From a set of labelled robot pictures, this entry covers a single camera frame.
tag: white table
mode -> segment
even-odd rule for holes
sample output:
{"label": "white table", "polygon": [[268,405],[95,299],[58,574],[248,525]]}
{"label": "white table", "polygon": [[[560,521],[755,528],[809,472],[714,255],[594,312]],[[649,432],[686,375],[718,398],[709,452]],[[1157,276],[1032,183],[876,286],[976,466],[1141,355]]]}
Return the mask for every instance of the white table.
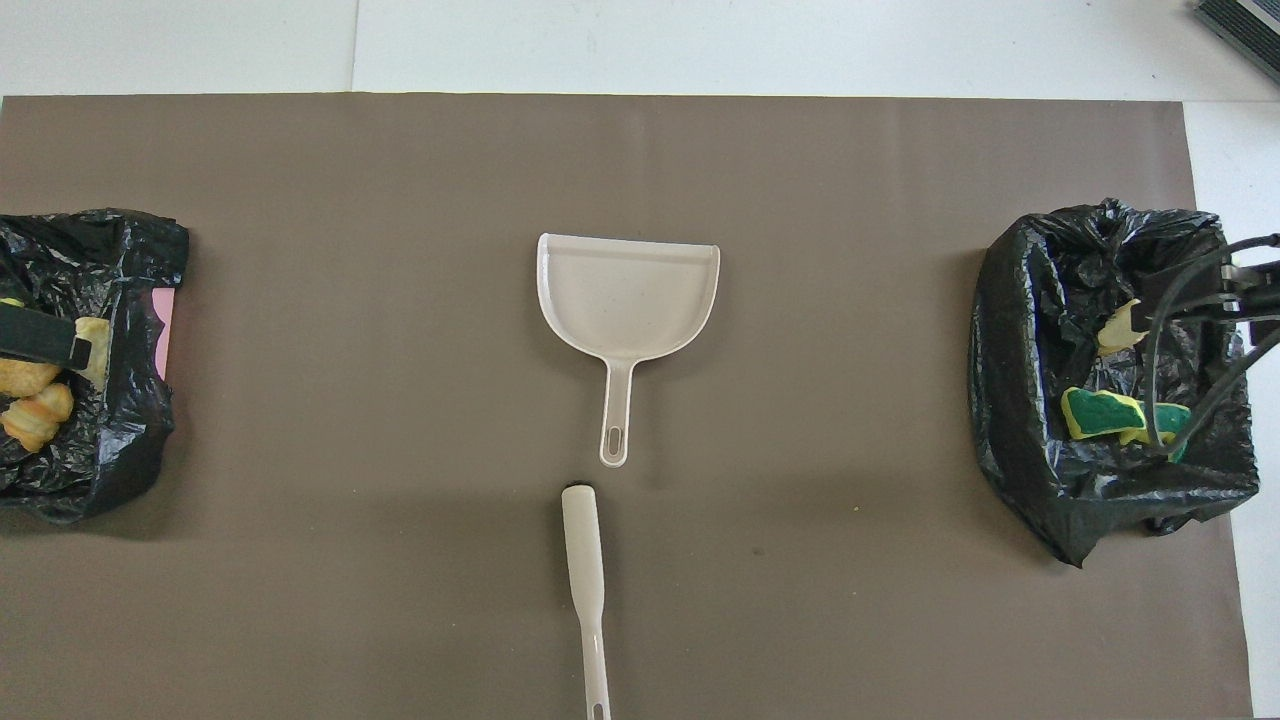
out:
{"label": "white table", "polygon": [[[1179,100],[1199,206],[1280,232],[1280,85],[1183,0],[0,0],[0,95],[340,91]],[[1231,523],[1276,716],[1280,360],[1249,380],[1263,491]]]}

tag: yellow sponge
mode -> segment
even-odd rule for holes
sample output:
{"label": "yellow sponge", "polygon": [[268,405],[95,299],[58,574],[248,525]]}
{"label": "yellow sponge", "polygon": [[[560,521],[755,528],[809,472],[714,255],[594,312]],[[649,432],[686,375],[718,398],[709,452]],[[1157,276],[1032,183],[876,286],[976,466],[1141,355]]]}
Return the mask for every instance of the yellow sponge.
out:
{"label": "yellow sponge", "polygon": [[1100,389],[1089,392],[1071,387],[1062,393],[1062,415],[1074,439],[1084,439],[1120,430],[1144,430],[1147,421],[1142,404],[1128,395]]}

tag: dustpan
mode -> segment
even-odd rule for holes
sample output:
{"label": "dustpan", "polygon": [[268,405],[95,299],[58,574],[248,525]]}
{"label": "dustpan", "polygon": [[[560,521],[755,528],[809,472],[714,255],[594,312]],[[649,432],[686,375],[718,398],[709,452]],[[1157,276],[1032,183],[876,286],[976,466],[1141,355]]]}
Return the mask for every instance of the dustpan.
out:
{"label": "dustpan", "polygon": [[556,334],[605,368],[600,461],[627,460],[636,364],[689,345],[707,324],[719,247],[543,234],[538,302]]}

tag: wire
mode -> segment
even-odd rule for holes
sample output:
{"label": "wire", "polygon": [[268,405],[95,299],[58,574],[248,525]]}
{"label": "wire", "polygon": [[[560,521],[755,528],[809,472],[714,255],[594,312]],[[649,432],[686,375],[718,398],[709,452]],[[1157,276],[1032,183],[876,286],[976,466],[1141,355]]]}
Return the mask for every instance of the wire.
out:
{"label": "wire", "polygon": [[1233,363],[1226,373],[1208,388],[1208,392],[1204,393],[1204,398],[1196,405],[1196,410],[1192,411],[1192,415],[1187,419],[1187,424],[1183,425],[1183,429],[1174,436],[1172,441],[1165,443],[1164,438],[1160,437],[1160,427],[1156,423],[1156,356],[1160,351],[1160,336],[1162,334],[1165,323],[1169,322],[1169,315],[1175,311],[1172,306],[1174,299],[1178,297],[1178,293],[1187,287],[1187,283],[1189,283],[1192,278],[1196,277],[1196,274],[1206,265],[1216,264],[1224,258],[1229,258],[1233,252],[1239,252],[1242,250],[1277,246],[1280,246],[1280,233],[1242,240],[1239,242],[1225,245],[1188,263],[1187,266],[1178,273],[1172,282],[1169,283],[1169,287],[1165,290],[1165,296],[1160,299],[1155,313],[1151,315],[1151,334],[1147,338],[1147,397],[1143,398],[1143,414],[1147,419],[1148,439],[1151,441],[1151,447],[1148,450],[1158,455],[1174,455],[1181,450],[1183,446],[1187,445],[1190,436],[1204,424],[1215,410],[1217,410],[1217,406],[1226,397],[1226,393],[1235,387],[1235,383],[1240,382],[1240,378],[1244,377],[1244,372],[1257,363],[1258,359],[1262,357],[1262,355],[1265,355],[1268,350],[1280,345],[1280,331],[1275,331],[1268,334],[1261,345],[1251,350],[1248,355]]}

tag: black plastic bag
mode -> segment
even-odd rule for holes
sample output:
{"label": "black plastic bag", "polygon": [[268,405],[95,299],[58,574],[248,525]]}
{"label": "black plastic bag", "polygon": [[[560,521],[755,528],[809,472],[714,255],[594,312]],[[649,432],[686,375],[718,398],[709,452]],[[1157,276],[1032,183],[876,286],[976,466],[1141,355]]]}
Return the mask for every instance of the black plastic bag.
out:
{"label": "black plastic bag", "polygon": [[[1178,464],[1115,436],[1074,441],[1060,409],[1073,386],[1143,397],[1146,341],[1100,359],[1098,331],[1142,277],[1222,245],[1216,215],[1106,200],[1023,217],[987,250],[969,355],[978,464],[1062,562],[1082,566],[1115,529],[1144,523],[1167,534],[1257,493],[1244,382]],[[1234,328],[1212,323],[1172,324],[1160,345],[1158,400],[1187,406],[1242,354]]]}
{"label": "black plastic bag", "polygon": [[182,225],[131,210],[0,215],[0,297],[111,324],[104,389],[64,372],[76,407],[49,445],[28,454],[0,434],[0,506],[72,523],[155,484],[173,410],[154,361],[164,324],[151,291],[182,283],[187,246]]}

